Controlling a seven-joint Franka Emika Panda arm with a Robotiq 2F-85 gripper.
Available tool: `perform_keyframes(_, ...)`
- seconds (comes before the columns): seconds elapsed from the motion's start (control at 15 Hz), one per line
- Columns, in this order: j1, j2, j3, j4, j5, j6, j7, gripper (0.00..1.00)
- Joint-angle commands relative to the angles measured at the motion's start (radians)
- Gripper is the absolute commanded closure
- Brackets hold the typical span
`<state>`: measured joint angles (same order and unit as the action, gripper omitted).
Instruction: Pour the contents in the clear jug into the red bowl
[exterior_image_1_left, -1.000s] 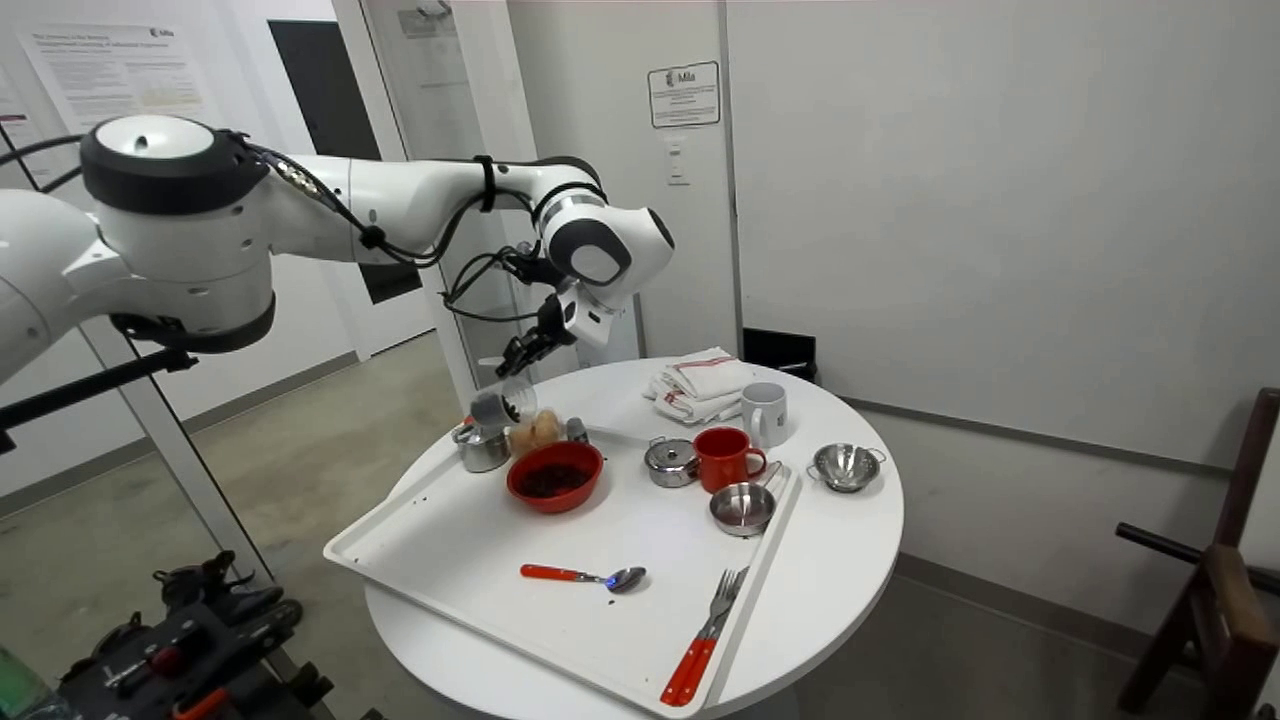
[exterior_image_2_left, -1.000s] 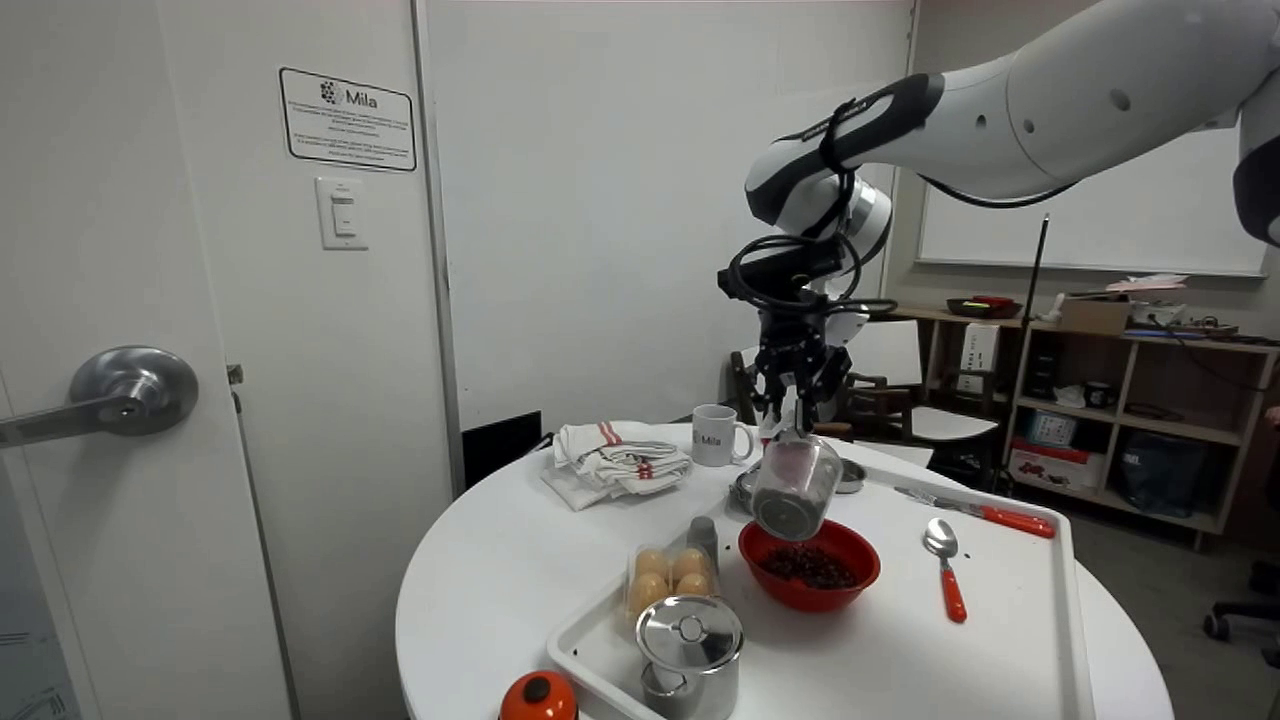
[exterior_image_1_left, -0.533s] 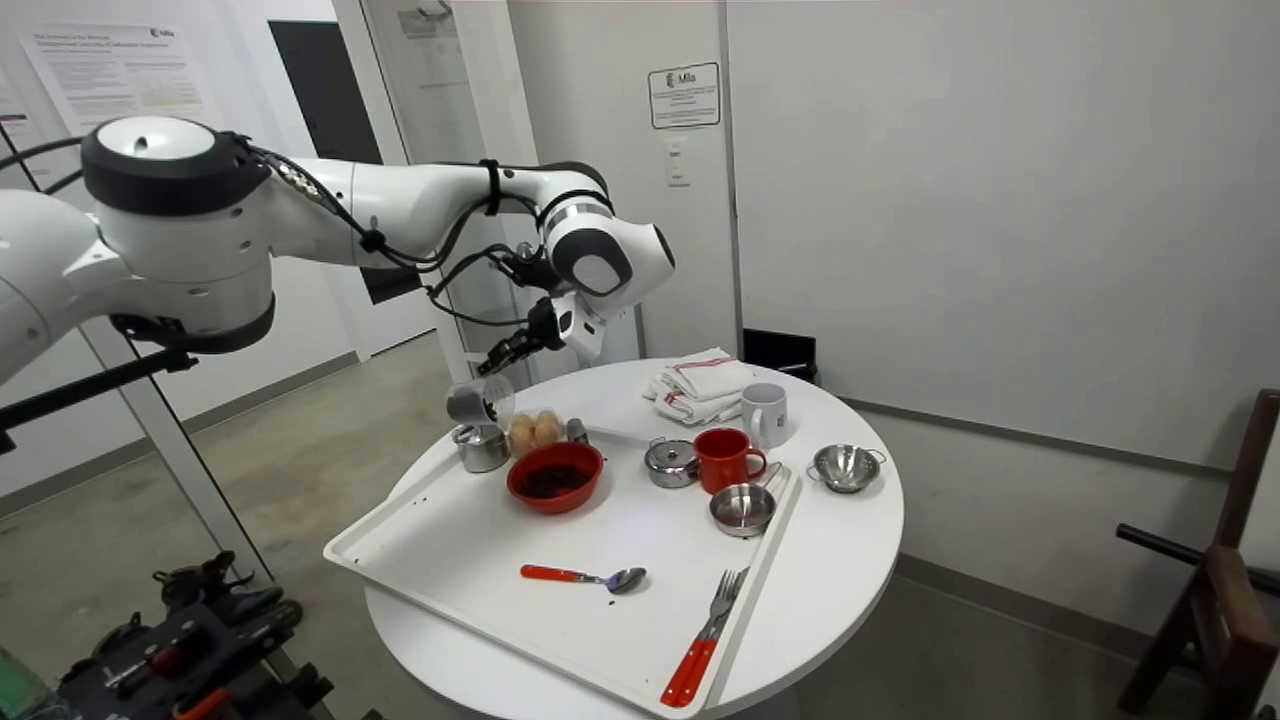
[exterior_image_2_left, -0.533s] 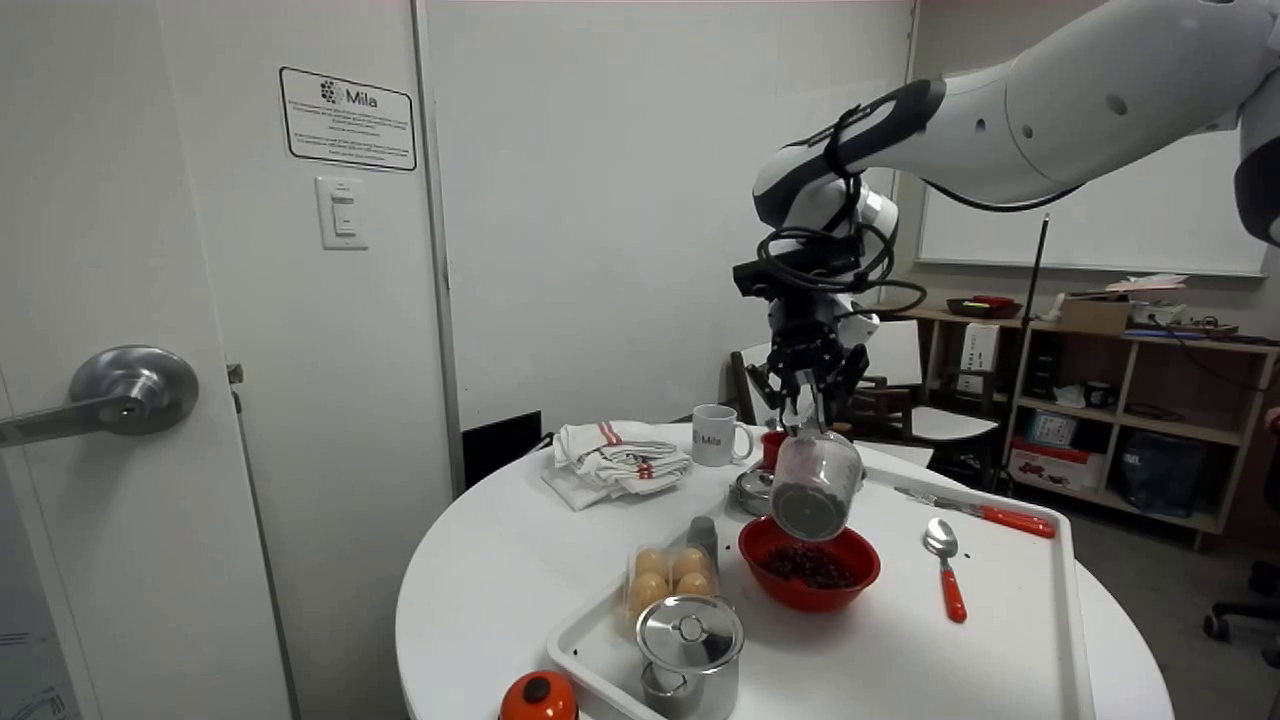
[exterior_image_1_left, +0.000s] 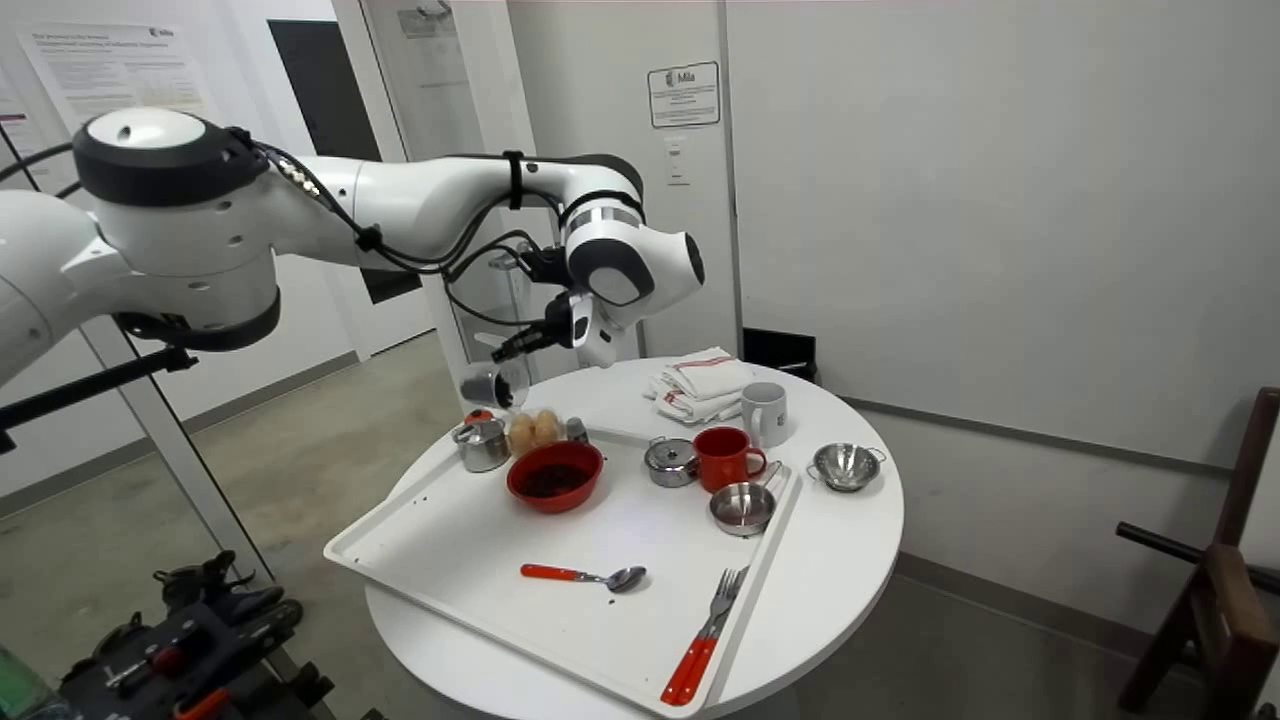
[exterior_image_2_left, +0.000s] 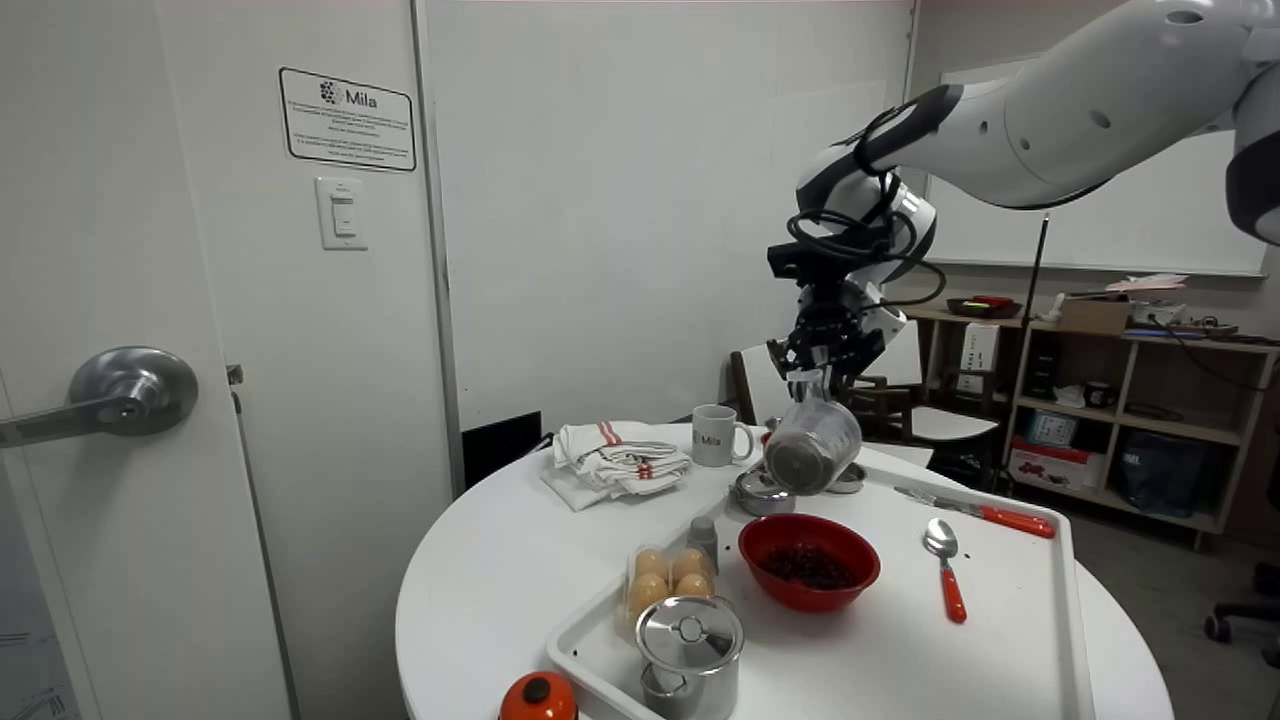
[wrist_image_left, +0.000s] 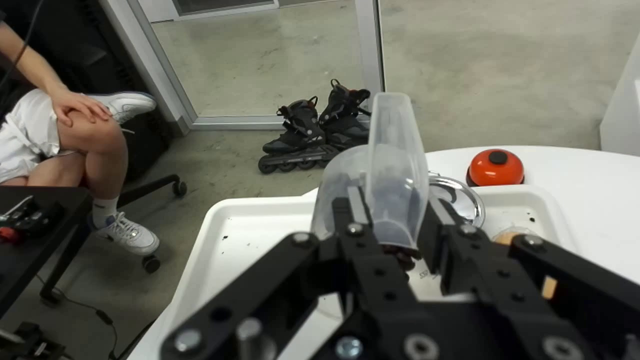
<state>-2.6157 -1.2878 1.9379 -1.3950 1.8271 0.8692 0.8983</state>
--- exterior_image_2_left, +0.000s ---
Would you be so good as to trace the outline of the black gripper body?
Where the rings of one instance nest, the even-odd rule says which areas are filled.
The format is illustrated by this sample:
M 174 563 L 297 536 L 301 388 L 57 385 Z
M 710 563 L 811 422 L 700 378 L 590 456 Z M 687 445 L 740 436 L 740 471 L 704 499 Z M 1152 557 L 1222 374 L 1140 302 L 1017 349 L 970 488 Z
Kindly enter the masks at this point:
M 768 351 L 782 374 L 822 370 L 833 388 L 852 385 L 899 331 L 899 313 L 879 302 L 852 267 L 803 244 L 770 244 L 768 267 L 800 288 L 794 323 Z

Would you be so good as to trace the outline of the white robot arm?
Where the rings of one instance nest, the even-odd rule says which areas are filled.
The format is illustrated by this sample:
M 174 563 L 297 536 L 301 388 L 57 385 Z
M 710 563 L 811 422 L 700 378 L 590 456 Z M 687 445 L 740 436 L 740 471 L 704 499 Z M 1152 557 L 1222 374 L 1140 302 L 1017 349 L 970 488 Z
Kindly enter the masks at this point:
M 854 378 L 903 328 L 883 288 L 918 267 L 939 212 L 903 166 L 1008 212 L 1092 196 L 1147 156 L 1227 127 L 1227 219 L 1280 239 L 1280 5 L 1120 0 L 1008 75 L 939 80 L 828 144 L 794 182 L 777 278 L 800 288 L 782 374 Z

